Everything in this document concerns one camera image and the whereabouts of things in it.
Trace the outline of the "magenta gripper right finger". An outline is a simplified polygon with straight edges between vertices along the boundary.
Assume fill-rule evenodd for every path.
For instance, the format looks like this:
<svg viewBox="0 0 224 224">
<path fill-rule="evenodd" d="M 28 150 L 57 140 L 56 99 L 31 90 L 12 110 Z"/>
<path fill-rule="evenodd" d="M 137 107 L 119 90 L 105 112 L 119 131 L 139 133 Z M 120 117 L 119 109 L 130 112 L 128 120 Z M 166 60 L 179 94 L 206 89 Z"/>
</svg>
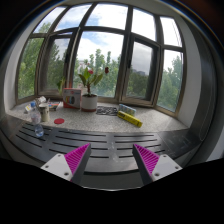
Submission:
<svg viewBox="0 0 224 224">
<path fill-rule="evenodd" d="M 140 145 L 133 145 L 133 155 L 143 184 L 147 185 L 182 169 L 167 154 L 158 155 Z"/>
</svg>

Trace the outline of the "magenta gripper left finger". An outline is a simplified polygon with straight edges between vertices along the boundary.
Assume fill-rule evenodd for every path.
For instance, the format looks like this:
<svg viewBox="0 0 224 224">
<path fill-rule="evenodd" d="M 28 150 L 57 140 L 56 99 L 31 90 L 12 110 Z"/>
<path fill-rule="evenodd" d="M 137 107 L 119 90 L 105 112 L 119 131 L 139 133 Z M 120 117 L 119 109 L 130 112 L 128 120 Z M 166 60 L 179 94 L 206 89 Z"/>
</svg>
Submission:
<svg viewBox="0 0 224 224">
<path fill-rule="evenodd" d="M 79 184 L 91 154 L 91 144 L 87 143 L 63 155 L 56 154 L 42 169 L 65 180 Z"/>
</svg>

